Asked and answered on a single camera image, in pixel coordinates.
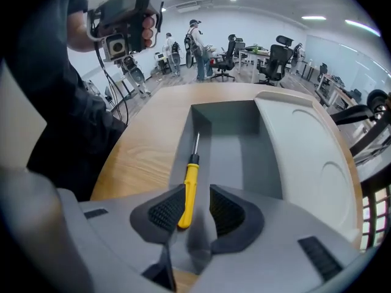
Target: black cable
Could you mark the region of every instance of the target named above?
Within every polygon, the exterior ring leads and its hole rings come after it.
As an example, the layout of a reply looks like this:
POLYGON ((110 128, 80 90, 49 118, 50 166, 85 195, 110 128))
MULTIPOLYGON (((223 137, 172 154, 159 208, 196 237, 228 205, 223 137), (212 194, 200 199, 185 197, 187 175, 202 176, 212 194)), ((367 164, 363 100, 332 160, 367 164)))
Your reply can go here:
POLYGON ((112 84, 109 82, 109 89, 110 89, 110 93, 111 93, 111 96, 112 96, 112 99, 114 101, 114 109, 117 111, 118 113, 118 118, 122 121, 122 114, 121 112, 119 111, 118 107, 116 107, 118 105, 118 97, 117 97, 117 94, 115 93, 115 90, 112 86, 112 84))
MULTIPOLYGON (((115 83, 115 81, 113 80, 113 78, 111 78, 111 76, 108 74, 108 72, 106 71, 105 67, 104 67, 104 63, 102 61, 102 58, 100 56, 100 53, 99 53, 99 46, 98 46, 98 43, 97 42, 94 42, 94 47, 95 47, 95 52, 97 53, 97 57, 98 57, 98 61, 99 61, 99 64, 104 72, 104 75, 106 76, 106 78, 108 79, 108 82, 109 82, 109 85, 112 86, 114 85, 114 87, 116 87, 117 91, 120 93, 121 97, 122 97, 122 100, 123 102, 125 103, 125 109, 126 109, 126 125, 128 126, 128 122, 129 122, 129 111, 128 111, 128 105, 125 101, 125 97, 123 96, 121 90, 118 88, 117 84, 115 83)), ((119 116, 121 117, 120 120, 122 120, 122 116, 120 114, 120 111, 119 111, 119 105, 117 103, 117 111, 119 113, 119 116)))

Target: white desk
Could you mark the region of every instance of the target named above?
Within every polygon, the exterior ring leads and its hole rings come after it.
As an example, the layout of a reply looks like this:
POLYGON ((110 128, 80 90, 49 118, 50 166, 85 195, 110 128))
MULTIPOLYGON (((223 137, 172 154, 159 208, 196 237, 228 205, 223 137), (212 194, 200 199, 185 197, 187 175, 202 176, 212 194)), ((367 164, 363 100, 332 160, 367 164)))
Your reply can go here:
POLYGON ((242 65, 242 54, 247 54, 250 59, 254 60, 254 66, 252 68, 252 76, 251 76, 251 83, 253 84, 255 82, 255 75, 257 75, 257 63, 258 60, 262 60, 263 63, 265 63, 266 59, 270 57, 269 53, 263 52, 260 54, 255 54, 250 51, 245 51, 245 50, 239 50, 239 71, 238 73, 240 74, 240 68, 242 65))
POLYGON ((301 62, 298 62, 298 63, 302 63, 304 68, 303 68, 303 72, 301 73, 301 78, 304 78, 308 81, 311 81, 311 77, 312 77, 312 74, 313 74, 313 71, 316 70, 317 72, 320 73, 320 68, 319 67, 316 67, 314 65, 309 65, 308 62, 304 62, 304 61, 301 61, 301 62), (304 73, 305 73, 305 70, 307 69, 307 67, 309 68, 308 70, 308 74, 307 74, 307 77, 304 77, 304 73))
POLYGON ((327 79, 331 83, 330 84, 330 93, 331 94, 330 94, 330 98, 329 98, 329 101, 328 101, 329 105, 331 106, 331 105, 333 105, 335 103, 335 101, 338 98, 338 92, 337 92, 336 89, 342 88, 342 86, 340 84, 338 84, 337 82, 333 81, 332 78, 329 75, 323 74, 322 78, 321 78, 321 80, 319 82, 319 86, 318 86, 318 88, 316 90, 317 92, 320 93, 320 88, 321 88, 321 86, 323 84, 323 81, 325 79, 327 79))

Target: desk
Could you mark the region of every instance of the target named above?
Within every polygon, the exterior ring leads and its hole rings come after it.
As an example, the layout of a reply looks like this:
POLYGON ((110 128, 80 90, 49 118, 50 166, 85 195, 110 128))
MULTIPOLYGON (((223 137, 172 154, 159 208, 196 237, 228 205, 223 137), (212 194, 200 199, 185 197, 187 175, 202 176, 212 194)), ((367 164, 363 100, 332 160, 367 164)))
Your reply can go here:
MULTIPOLYGON (((304 73, 305 73, 305 69, 307 68, 308 66, 308 62, 304 62, 302 61, 302 63, 304 64, 304 69, 303 69, 303 72, 301 73, 301 78, 304 78, 304 73)), ((312 74, 313 74, 313 71, 314 70, 317 70, 320 72, 320 69, 318 67, 314 67, 314 66, 309 66, 310 69, 308 71, 308 74, 307 74, 307 77, 305 78, 306 80, 310 81, 311 80, 311 77, 312 77, 312 74)))
POLYGON ((335 103, 335 101, 337 100, 338 98, 338 93, 336 92, 335 89, 339 89, 339 88, 342 88, 344 86, 341 86, 338 82, 335 82, 331 76, 329 76, 328 74, 323 74, 322 75, 322 78, 320 79, 320 82, 319 82, 319 86, 317 88, 317 92, 320 93, 320 88, 323 84, 323 81, 327 79, 329 82, 331 82, 331 85, 330 85, 330 98, 328 100, 328 104, 329 105, 332 105, 333 103, 335 103))
MULTIPOLYGON (((356 166, 345 140, 331 117, 316 99, 300 92, 267 85, 206 83, 160 89, 134 117, 114 146, 95 185, 92 200, 125 197, 165 188, 178 142, 192 104, 254 99, 260 92, 288 93, 312 100, 314 108, 330 127, 348 163, 357 205, 357 227, 362 231, 362 192, 356 166)), ((361 234, 354 242, 359 248, 361 234)), ((175 271, 179 286, 188 288, 197 276, 175 271)))
POLYGON ((240 50, 239 51, 239 70, 238 74, 240 74, 240 68, 242 65, 242 54, 247 54, 250 58, 254 60, 254 66, 252 68, 252 76, 251 76, 251 83, 253 84, 255 82, 255 75, 257 75, 257 63, 258 60, 263 60, 263 63, 265 63, 266 59, 270 57, 270 54, 266 54, 265 52, 262 54, 255 54, 254 52, 240 50))
POLYGON ((166 56, 162 56, 158 59, 155 59, 160 67, 160 70, 163 74, 166 74, 166 63, 168 63, 168 58, 166 56))

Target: glass wall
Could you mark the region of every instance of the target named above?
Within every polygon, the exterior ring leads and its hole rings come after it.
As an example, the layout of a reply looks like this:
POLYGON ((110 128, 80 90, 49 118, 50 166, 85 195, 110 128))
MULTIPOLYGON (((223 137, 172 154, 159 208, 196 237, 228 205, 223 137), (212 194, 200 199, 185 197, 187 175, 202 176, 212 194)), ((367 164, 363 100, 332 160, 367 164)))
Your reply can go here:
POLYGON ((329 74, 341 78, 345 89, 362 94, 362 103, 366 103, 368 93, 374 89, 388 92, 386 81, 389 72, 372 58, 345 45, 319 37, 308 36, 305 45, 305 61, 312 59, 312 65, 319 67, 327 64, 329 74))

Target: chair wheel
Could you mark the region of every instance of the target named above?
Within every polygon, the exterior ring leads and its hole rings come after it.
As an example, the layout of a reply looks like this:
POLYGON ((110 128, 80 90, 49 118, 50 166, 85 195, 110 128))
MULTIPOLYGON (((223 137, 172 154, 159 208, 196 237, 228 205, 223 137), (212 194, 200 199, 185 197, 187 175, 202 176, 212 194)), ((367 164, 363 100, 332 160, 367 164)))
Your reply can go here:
POLYGON ((386 99, 386 92, 380 89, 372 90, 367 98, 367 106, 371 109, 373 113, 377 113, 380 111, 380 107, 386 104, 386 99))

